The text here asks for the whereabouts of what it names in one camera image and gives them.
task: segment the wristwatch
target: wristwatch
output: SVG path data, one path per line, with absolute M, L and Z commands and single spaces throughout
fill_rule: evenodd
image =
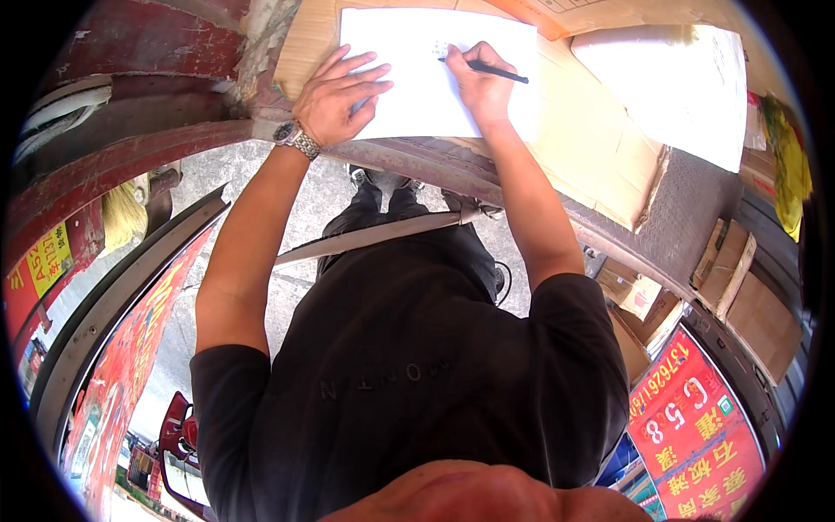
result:
M 296 147 L 310 161 L 315 160 L 319 155 L 319 145 L 310 136 L 305 134 L 305 131 L 301 129 L 301 124 L 298 119 L 288 119 L 279 123 L 276 133 L 272 135 L 272 139 L 277 145 Z

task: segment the cable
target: cable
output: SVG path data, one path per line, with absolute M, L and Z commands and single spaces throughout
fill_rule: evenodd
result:
M 504 296 L 501 298 L 501 300 L 500 300 L 499 302 L 497 302 L 497 303 L 496 303 L 496 306 L 497 306 L 497 307 L 501 307 L 501 306 L 502 306 L 502 303 L 504 302 L 504 300 L 505 300 L 505 299 L 507 299 L 507 298 L 508 298 L 508 296 L 510 295 L 510 287 L 514 285 L 514 275 L 513 275 L 513 273 L 510 271 L 510 267 L 509 267 L 509 266 L 507 266 L 507 264 L 505 264 L 505 263 L 503 263 L 503 262 L 501 262 L 501 261 L 496 261 L 495 263 L 496 263 L 497 265 L 504 266 L 504 270 L 508 271 L 508 290 L 504 293 Z

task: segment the black t-shirt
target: black t-shirt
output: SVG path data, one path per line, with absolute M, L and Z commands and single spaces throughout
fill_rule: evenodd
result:
M 603 295 L 559 274 L 519 319 L 433 231 L 348 252 L 301 300 L 270 367 L 251 347 L 191 361 L 198 455 L 220 520 L 314 520 L 420 464 L 510 464 L 594 482 L 628 385 Z

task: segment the man's arm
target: man's arm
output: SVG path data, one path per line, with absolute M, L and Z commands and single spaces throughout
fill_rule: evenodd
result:
M 377 55 L 343 60 L 349 46 L 328 57 L 305 84 L 293 108 L 305 134 L 321 147 L 347 141 L 374 118 L 377 95 L 392 82 L 376 83 L 388 64 L 348 75 Z M 351 114 L 351 106 L 368 98 Z M 275 147 L 238 197 L 220 230 L 197 293 L 197 348 L 240 344 L 270 355 L 264 330 L 273 262 L 310 161 L 295 147 Z
M 496 164 L 510 231 L 524 259 L 531 291 L 556 274 L 585 274 L 583 254 L 557 191 L 508 118 L 514 81 L 472 70 L 467 61 L 475 59 L 511 73 L 517 71 L 485 42 L 466 53 L 449 46 L 447 66 L 458 80 L 461 101 Z

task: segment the left hand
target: left hand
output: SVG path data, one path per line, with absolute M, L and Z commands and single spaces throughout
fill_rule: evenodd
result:
M 394 86 L 391 81 L 376 81 L 391 70 L 388 63 L 349 74 L 377 59 L 377 54 L 370 52 L 343 60 L 350 50 L 350 45 L 343 45 L 327 57 L 307 80 L 293 106 L 293 118 L 320 147 L 348 141 L 359 134 L 374 119 L 377 96 Z M 368 99 L 351 114 L 351 106 L 364 98 Z

